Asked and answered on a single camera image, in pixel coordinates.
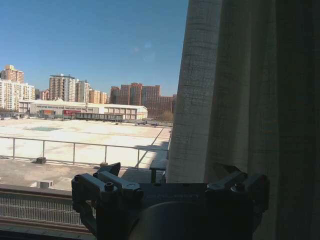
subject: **apartment building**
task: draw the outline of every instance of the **apartment building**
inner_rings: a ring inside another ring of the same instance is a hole
[[[142,83],[133,82],[130,85],[130,105],[140,106],[142,96]]]
[[[112,86],[110,90],[110,103],[117,104],[117,95],[119,93],[120,88],[117,86]]]
[[[76,79],[73,76],[51,75],[49,78],[49,99],[76,100]]]
[[[116,104],[130,104],[130,85],[121,85],[121,88],[116,96]]]
[[[101,104],[106,104],[107,103],[107,93],[106,92],[103,92],[101,91],[100,92],[100,103]]]
[[[89,103],[91,104],[100,103],[100,91],[93,90],[93,89],[89,91]]]
[[[34,99],[34,86],[28,85],[28,83],[0,80],[0,108],[9,111],[18,111],[19,101]]]
[[[164,112],[173,113],[176,106],[174,96],[161,96],[160,85],[143,86],[133,82],[131,85],[111,87],[110,99],[113,104],[145,106],[149,117],[158,117]]]
[[[15,69],[13,65],[6,65],[4,70],[0,72],[0,79],[23,84],[25,82],[25,74],[23,71]]]
[[[87,103],[89,101],[90,84],[85,81],[75,83],[75,101],[79,103]]]
[[[172,112],[173,97],[160,96],[160,85],[143,86],[141,105],[148,109],[149,117],[158,117],[164,112]]]

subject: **metal grate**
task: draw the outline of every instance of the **metal grate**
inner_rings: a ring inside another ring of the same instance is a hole
[[[0,193],[0,216],[82,225],[79,214],[72,208],[71,199],[38,195]]]

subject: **tree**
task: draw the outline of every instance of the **tree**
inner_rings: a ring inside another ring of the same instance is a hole
[[[164,111],[159,117],[157,117],[157,120],[166,121],[166,122],[173,122],[174,115],[170,111]]]

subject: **brick building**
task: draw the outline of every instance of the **brick building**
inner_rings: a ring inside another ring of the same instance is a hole
[[[117,92],[116,104],[130,104],[130,85],[121,85],[121,88]]]
[[[23,84],[25,82],[25,74],[23,71],[15,69],[13,65],[6,65],[4,70],[0,72],[0,79]]]
[[[130,105],[140,106],[142,96],[142,83],[133,82],[130,85]]]
[[[158,117],[164,112],[173,113],[176,105],[174,96],[161,96],[160,85],[143,86],[133,82],[131,85],[111,87],[111,103],[123,105],[142,105],[148,109],[149,117]]]
[[[117,86],[112,86],[110,90],[110,103],[111,104],[117,104],[117,95],[119,92],[119,87]]]

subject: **curtain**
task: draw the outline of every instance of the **curtain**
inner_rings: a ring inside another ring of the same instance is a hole
[[[270,179],[257,240],[320,239],[320,1],[190,0],[168,182]]]

